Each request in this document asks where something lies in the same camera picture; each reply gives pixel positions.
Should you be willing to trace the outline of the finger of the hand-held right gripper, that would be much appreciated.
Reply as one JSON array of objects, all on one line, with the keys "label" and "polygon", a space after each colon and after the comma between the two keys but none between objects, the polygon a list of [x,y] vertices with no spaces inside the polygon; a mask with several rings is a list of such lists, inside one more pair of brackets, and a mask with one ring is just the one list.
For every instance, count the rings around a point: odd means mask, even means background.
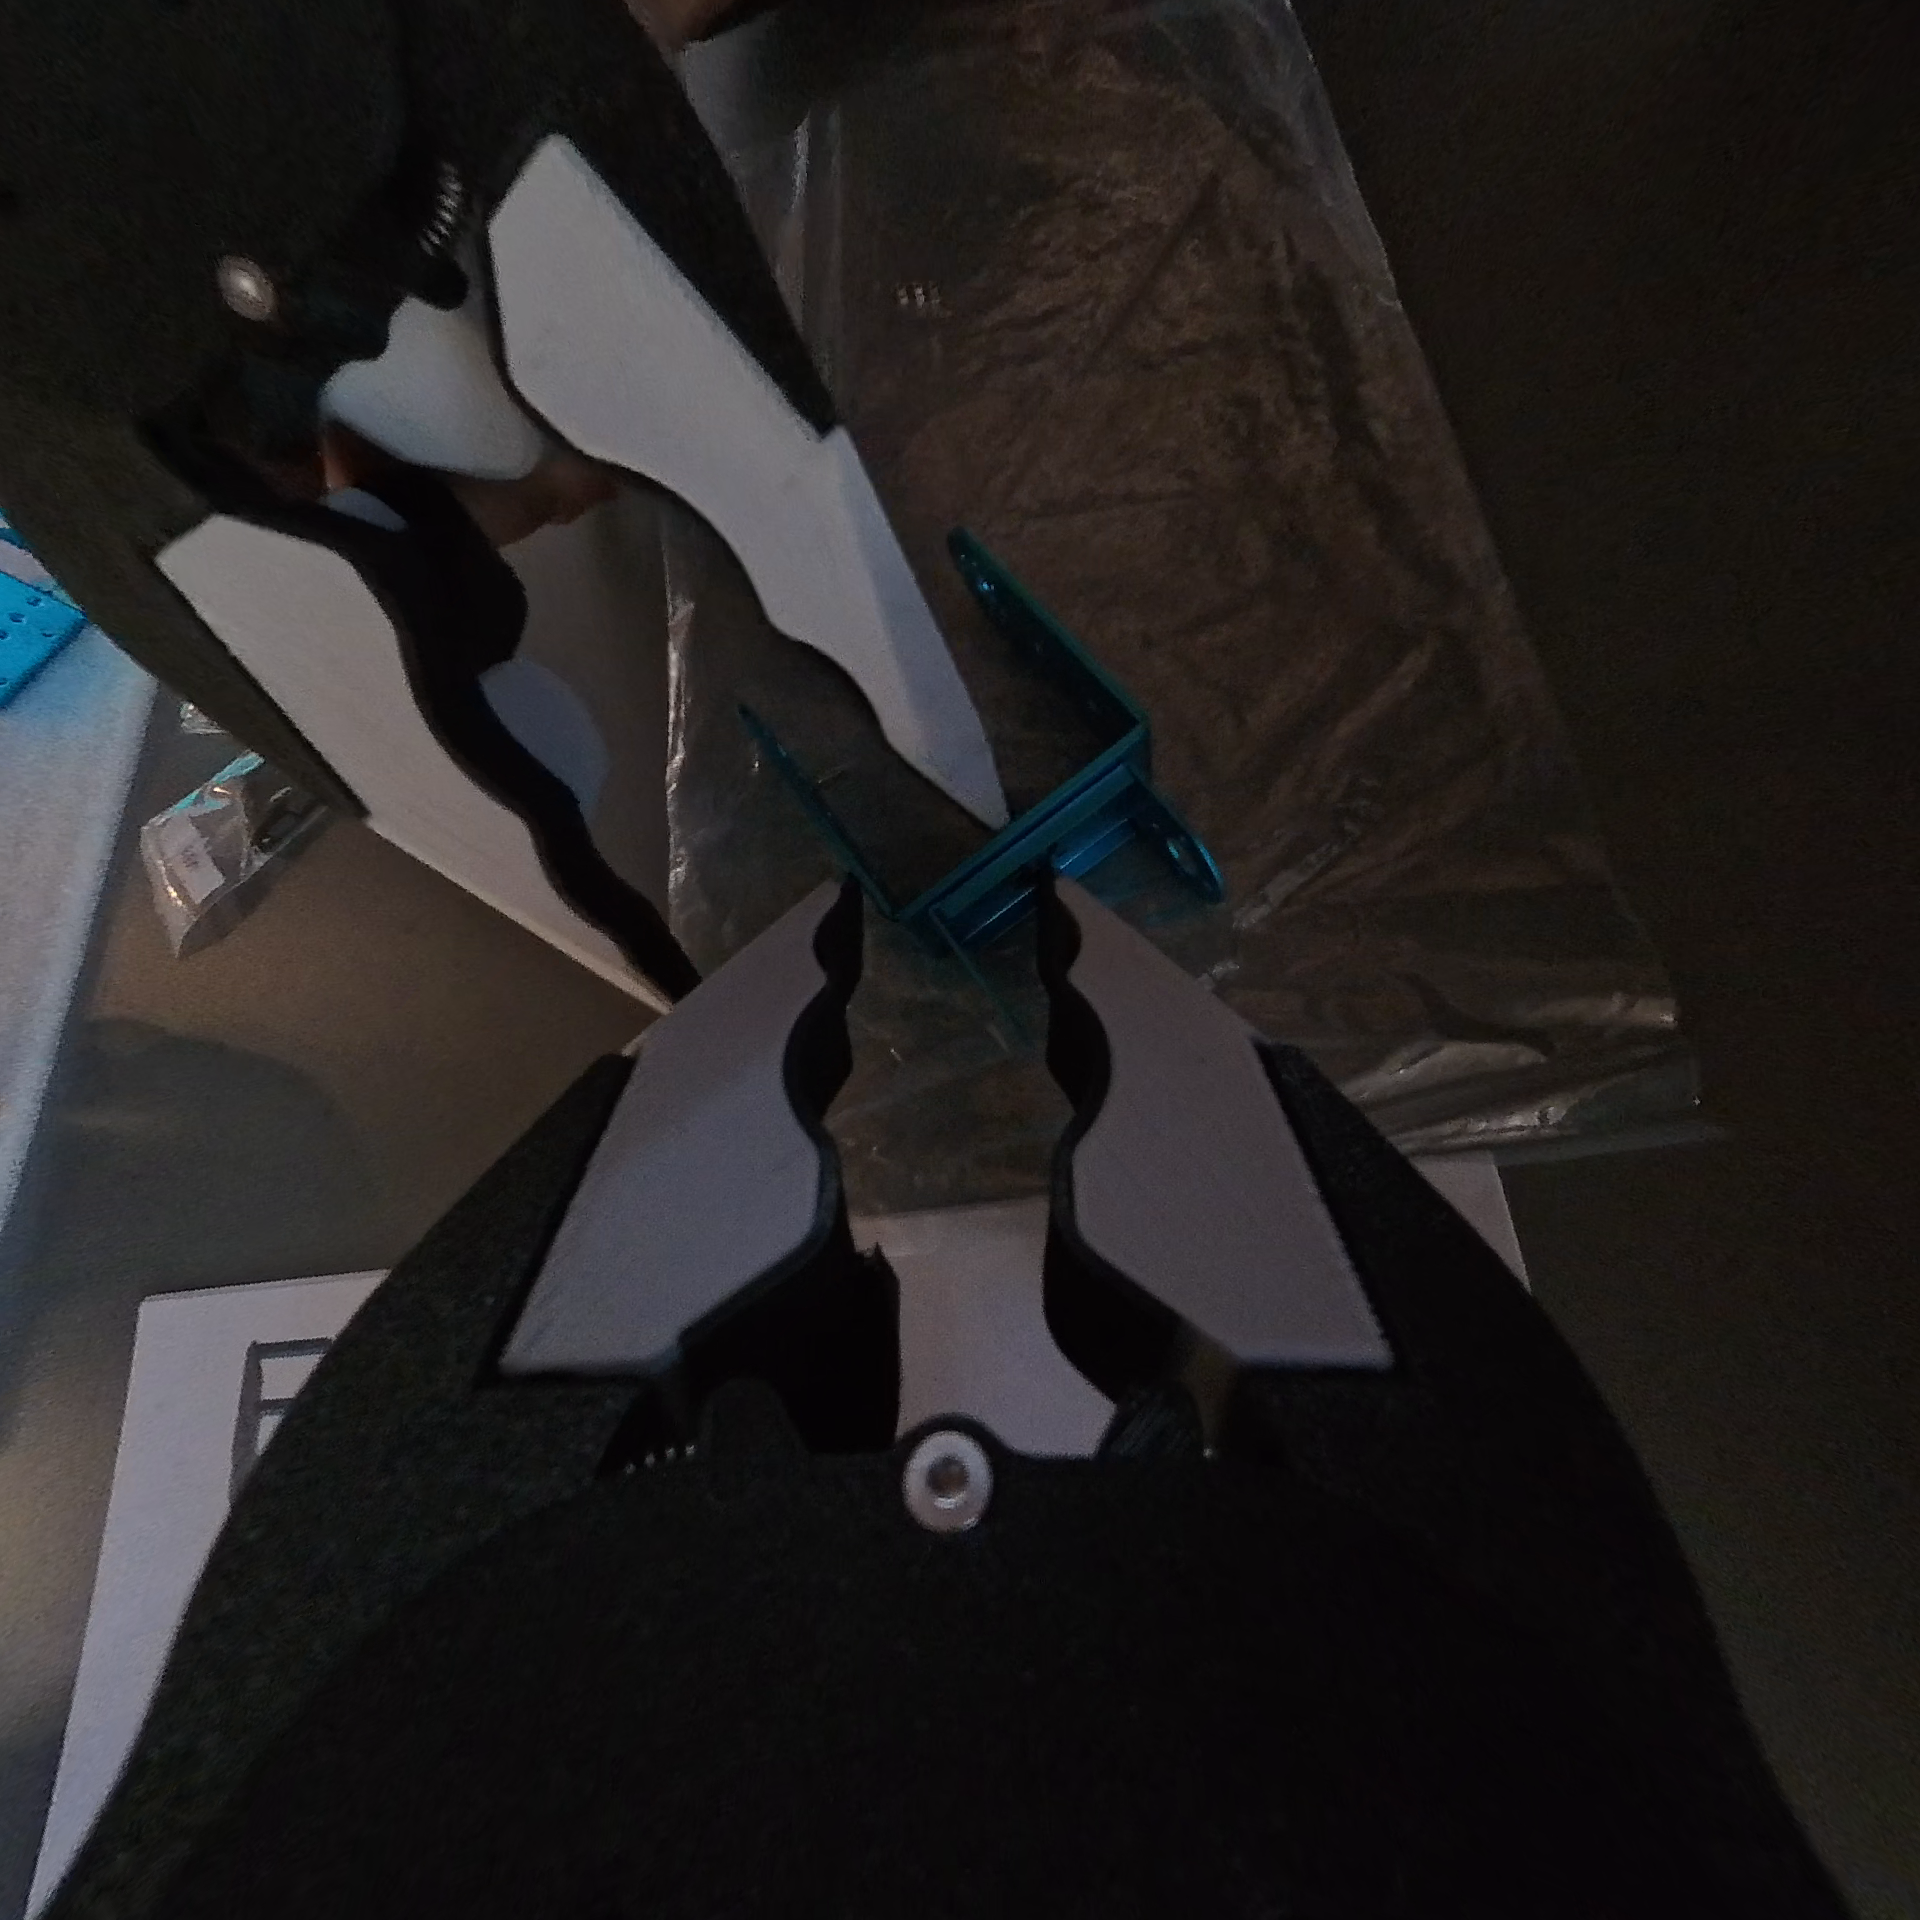
[{"label": "finger of the hand-held right gripper", "polygon": [[830,658],[969,820],[1005,824],[988,728],[843,432],[813,432],[593,163],[549,138],[486,215],[513,390],[593,459],[696,510],[767,626]]},{"label": "finger of the hand-held right gripper", "polygon": [[206,515],[159,573],[379,841],[651,1011],[705,983],[598,849],[611,728],[529,658],[529,585],[453,493]]}]

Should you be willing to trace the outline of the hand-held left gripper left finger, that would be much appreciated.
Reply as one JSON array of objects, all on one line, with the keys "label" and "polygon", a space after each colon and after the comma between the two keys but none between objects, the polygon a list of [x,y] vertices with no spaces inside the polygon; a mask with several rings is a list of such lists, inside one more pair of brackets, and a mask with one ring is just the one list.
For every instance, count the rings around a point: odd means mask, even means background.
[{"label": "hand-held left gripper left finger", "polygon": [[507,1378],[657,1378],[824,1250],[858,964],[868,893],[824,881],[640,1033],[500,1338]]}]

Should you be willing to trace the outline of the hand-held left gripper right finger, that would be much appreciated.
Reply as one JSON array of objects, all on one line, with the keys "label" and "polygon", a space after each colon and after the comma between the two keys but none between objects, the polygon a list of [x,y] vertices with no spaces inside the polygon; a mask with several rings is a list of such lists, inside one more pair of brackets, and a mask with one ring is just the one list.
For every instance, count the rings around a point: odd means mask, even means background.
[{"label": "hand-held left gripper right finger", "polygon": [[1264,1033],[1089,887],[1044,896],[1055,1227],[1237,1366],[1390,1366]]}]

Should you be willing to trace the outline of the blue metal bracket assembly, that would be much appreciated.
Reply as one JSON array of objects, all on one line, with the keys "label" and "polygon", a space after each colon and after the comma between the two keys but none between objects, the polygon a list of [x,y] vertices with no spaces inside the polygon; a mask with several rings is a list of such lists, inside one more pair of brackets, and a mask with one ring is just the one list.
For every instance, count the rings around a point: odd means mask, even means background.
[{"label": "blue metal bracket assembly", "polygon": [[1145,702],[969,524],[951,524],[951,566],[988,630],[1012,648],[1012,664],[1055,685],[1095,720],[1099,746],[1061,786],[993,824],[969,857],[959,857],[940,887],[923,887],[920,896],[894,896],[855,824],[824,810],[824,783],[806,777],[746,702],[734,717],[781,786],[803,799],[806,824],[841,857],[841,875],[868,893],[868,902],[888,927],[908,929],[923,951],[959,956],[960,975],[1022,1033],[1022,1018],[993,993],[973,951],[988,951],[1037,908],[1044,881],[1089,881],[1118,849],[1145,849],[1170,866],[1185,893],[1195,893],[1195,902],[1221,902],[1227,887],[1210,849],[1151,783]]}]

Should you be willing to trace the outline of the clear plastic bag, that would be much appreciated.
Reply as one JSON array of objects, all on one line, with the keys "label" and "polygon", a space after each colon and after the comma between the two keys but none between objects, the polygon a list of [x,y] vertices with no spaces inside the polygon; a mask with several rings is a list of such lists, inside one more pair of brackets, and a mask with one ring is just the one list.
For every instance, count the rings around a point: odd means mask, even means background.
[{"label": "clear plastic bag", "polygon": [[767,8],[686,86],[1007,799],[1089,728],[969,614],[951,524],[1145,702],[1227,887],[1127,849],[1089,893],[1406,1155],[1698,1138],[1292,8]]}]

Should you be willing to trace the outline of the grey desk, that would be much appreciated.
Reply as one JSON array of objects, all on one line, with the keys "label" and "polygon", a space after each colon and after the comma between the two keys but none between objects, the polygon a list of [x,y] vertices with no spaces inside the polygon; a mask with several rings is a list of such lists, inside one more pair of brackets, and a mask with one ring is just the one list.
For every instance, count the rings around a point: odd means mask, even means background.
[{"label": "grey desk", "polygon": [[[1914,1916],[1914,8],[1292,8],[1720,1148],[1515,1167],[1857,1916]],[[204,964],[117,841],[9,1227],[9,1916],[141,1298],[379,1267],[626,993],[365,824]],[[87,1022],[312,1073],[298,1189],[87,1182]]]}]

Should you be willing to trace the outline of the person's right hand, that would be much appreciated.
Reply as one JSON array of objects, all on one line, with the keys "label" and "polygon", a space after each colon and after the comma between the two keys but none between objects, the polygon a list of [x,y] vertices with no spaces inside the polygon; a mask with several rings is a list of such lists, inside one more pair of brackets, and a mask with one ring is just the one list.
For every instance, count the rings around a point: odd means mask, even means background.
[{"label": "person's right hand", "polygon": [[626,474],[611,459],[549,448],[529,474],[472,481],[470,515],[497,549],[520,549],[549,524],[574,524],[611,504],[651,504],[657,481]]}]

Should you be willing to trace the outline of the scattered small parts bags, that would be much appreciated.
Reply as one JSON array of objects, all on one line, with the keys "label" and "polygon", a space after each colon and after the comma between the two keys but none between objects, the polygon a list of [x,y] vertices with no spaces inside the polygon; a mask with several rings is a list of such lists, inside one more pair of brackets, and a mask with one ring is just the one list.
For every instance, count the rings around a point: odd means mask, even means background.
[{"label": "scattered small parts bags", "polygon": [[319,849],[333,810],[254,746],[134,824],[171,956],[232,934]]}]

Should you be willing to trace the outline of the white foam slab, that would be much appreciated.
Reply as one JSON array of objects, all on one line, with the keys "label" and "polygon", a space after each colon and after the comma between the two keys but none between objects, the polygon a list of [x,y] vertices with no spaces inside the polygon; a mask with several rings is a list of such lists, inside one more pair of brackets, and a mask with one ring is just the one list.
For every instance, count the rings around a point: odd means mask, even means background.
[{"label": "white foam slab", "polygon": [[0,708],[0,1210],[33,1156],[151,708],[151,672],[99,626]]}]

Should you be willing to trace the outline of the assembly instruction manual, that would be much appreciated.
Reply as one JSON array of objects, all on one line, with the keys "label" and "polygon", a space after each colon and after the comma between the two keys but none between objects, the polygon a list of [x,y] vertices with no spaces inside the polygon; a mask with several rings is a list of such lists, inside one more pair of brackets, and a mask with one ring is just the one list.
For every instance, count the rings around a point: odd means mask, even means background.
[{"label": "assembly instruction manual", "polygon": [[[907,1418],[973,1413],[1025,1453],[1095,1453],[1109,1402],[1044,1351],[1044,1196],[868,1210],[855,1242],[907,1281]],[[379,1288],[379,1267],[151,1298],[76,1648],[76,1695],[28,1916],[76,1860],[159,1670],[282,1413]]]}]

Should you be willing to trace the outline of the blue perforated plate bracket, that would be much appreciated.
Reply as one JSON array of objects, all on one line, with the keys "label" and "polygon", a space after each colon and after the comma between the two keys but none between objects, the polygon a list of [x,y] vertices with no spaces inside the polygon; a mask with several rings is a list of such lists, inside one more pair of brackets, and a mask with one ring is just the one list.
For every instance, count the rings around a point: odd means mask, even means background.
[{"label": "blue perforated plate bracket", "polygon": [[76,630],[76,598],[46,573],[28,536],[0,521],[0,702],[13,702]]}]

